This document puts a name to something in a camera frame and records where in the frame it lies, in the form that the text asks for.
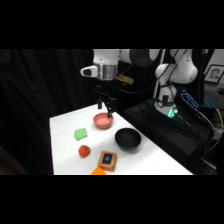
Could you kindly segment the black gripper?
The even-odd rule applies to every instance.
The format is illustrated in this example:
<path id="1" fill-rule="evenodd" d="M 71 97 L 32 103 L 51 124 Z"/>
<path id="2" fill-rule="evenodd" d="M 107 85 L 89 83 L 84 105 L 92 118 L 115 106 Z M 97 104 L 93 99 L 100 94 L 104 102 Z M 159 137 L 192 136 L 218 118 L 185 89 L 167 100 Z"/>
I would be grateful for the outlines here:
<path id="1" fill-rule="evenodd" d="M 114 112 L 114 104 L 116 98 L 113 96 L 114 93 L 114 82 L 113 81 L 102 81 L 97 80 L 95 86 L 95 99 L 98 103 L 98 109 L 102 109 L 102 103 L 107 105 L 108 118 L 112 117 Z"/>

